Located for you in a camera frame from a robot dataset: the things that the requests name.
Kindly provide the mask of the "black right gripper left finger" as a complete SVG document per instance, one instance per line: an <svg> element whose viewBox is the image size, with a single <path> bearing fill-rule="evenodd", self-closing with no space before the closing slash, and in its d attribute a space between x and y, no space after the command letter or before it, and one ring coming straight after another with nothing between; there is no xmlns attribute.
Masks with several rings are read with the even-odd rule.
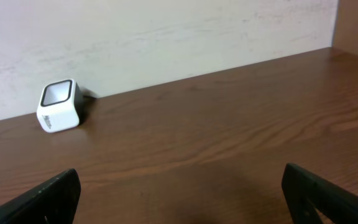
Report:
<svg viewBox="0 0 358 224"><path fill-rule="evenodd" d="M0 206L0 223L67 223L74 221L81 185L68 169Z"/></svg>

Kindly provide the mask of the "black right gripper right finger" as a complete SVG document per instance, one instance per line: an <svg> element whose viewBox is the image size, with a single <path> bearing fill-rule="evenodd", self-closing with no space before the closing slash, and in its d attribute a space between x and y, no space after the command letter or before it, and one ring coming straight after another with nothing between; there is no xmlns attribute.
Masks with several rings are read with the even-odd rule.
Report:
<svg viewBox="0 0 358 224"><path fill-rule="evenodd" d="M282 190L294 223L358 223L358 196L296 165L288 163Z"/></svg>

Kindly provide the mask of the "white barcode scanner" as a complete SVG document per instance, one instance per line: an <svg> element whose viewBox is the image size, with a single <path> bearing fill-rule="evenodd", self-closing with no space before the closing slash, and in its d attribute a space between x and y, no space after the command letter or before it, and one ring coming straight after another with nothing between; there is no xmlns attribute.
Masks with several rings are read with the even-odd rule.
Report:
<svg viewBox="0 0 358 224"><path fill-rule="evenodd" d="M47 133L75 128L83 114L83 94L74 79L48 84L42 91L37 119Z"/></svg>

